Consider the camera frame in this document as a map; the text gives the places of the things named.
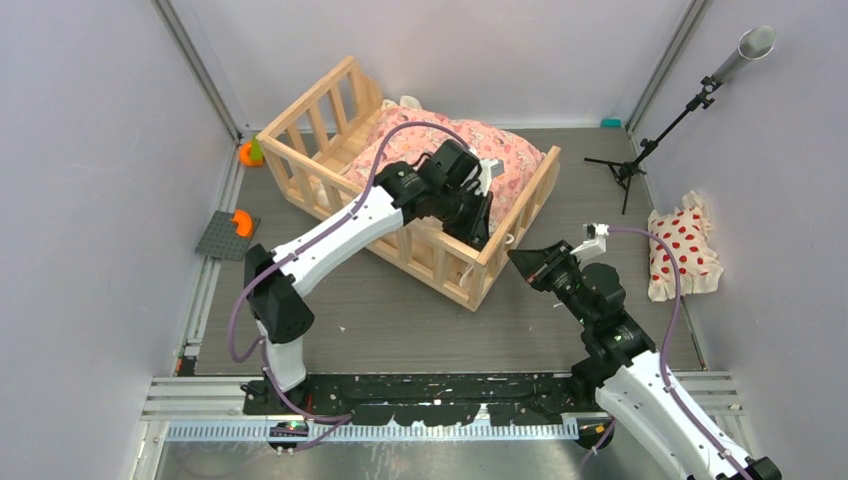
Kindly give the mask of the pink unicorn print cushion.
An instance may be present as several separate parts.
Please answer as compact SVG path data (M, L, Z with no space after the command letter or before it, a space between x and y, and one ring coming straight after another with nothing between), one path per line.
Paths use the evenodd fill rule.
M492 177L488 183L489 191L493 193L489 231L494 233L545 159L543 152L512 132L481 121L451 119L442 113L426 110L417 98L410 95L399 97L397 102L384 99L380 115L366 137L363 151L336 170L363 188L377 149L386 134L397 125L411 121L425 121L449 128L457 133L481 160L493 159L502 162L503 173ZM379 169L397 161L413 165L422 154L434 153L448 138L452 137L429 127L404 129L392 136L379 162Z

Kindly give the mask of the wooden slatted pet bed frame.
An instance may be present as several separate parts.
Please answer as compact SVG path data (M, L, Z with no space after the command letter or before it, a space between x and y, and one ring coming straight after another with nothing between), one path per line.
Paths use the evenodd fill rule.
M348 56L258 133L265 161L289 202L325 220L361 192L343 171L365 149L382 100L380 83ZM367 248L475 311L504 268L508 250L523 239L556 185L560 153L558 146L548 150L487 245L478 250L424 220Z

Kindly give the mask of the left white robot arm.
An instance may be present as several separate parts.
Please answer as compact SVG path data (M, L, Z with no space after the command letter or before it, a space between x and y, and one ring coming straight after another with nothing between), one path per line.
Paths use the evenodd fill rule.
M245 256L245 290L264 342L268 400L298 412L307 398L303 337L315 321L305 298L336 267L417 219L437 219L449 236L481 249L489 240L493 180L502 161L479 159L448 139L414 164L385 165L366 190L300 237Z

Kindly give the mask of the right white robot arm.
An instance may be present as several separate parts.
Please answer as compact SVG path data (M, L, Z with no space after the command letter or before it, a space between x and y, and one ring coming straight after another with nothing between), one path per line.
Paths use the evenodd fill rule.
M511 264L534 290L553 293L583 327L588 353L571 368L571 397L628 430L674 479L779 479L713 422L661 363L650 336L626 311L626 292L607 264L581 266L570 245L515 249Z

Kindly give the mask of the white strawberry print pillow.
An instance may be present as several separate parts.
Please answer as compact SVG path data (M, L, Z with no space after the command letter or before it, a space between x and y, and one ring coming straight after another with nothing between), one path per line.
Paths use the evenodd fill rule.
M658 242L649 242L648 298L665 302L676 295L675 276L681 280L681 294L708 294L718 290L724 267L709 246L713 229L709 207L694 191L681 199L681 206L668 214L652 211L648 231L670 248L666 252Z

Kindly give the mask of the orange arch toy block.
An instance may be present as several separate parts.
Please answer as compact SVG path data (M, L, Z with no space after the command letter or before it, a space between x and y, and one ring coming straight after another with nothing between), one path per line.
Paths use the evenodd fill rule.
M255 230L255 221L246 211L236 209L230 221L235 225L235 234L240 238L251 238Z

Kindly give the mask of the orange and green toy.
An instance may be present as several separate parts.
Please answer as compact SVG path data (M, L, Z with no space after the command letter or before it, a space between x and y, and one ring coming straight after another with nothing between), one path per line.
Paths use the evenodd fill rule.
M264 154L256 137L246 140L245 143L240 146L238 159L240 164L244 167L261 167L264 165Z

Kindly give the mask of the grey building block plate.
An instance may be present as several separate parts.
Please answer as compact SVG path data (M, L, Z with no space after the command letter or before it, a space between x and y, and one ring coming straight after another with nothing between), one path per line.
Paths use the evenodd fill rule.
M213 213L195 247L197 254L218 260L242 261L244 259L254 234L259 228L261 218L250 214L255 221L254 234L251 238L240 238L235 234L235 225L230 221L233 212L215 211Z

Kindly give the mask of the microphone on black stand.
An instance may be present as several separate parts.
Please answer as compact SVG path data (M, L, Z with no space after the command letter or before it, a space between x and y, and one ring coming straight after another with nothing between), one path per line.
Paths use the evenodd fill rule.
M641 168L642 162L651 155L659 144L675 129L690 113L698 108L708 109L715 101L714 93L731 77L742 70L753 61L766 57L774 48L777 34L771 26L759 26L745 32L738 40L736 49L729 57L710 75L703 77L700 81L701 90L685 105L683 111L656 137L644 138L640 142L642 148L639 155L631 161L615 162L585 157L587 163L605 165L615 183L623 190L621 214L627 211L630 197L631 184L638 175L645 175L646 171Z

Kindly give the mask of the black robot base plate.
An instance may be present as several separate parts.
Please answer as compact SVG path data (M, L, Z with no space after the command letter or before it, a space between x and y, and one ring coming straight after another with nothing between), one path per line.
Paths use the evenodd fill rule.
M286 393L325 424L470 424L486 412L494 426L553 425L566 413L599 412L569 374L311 374Z

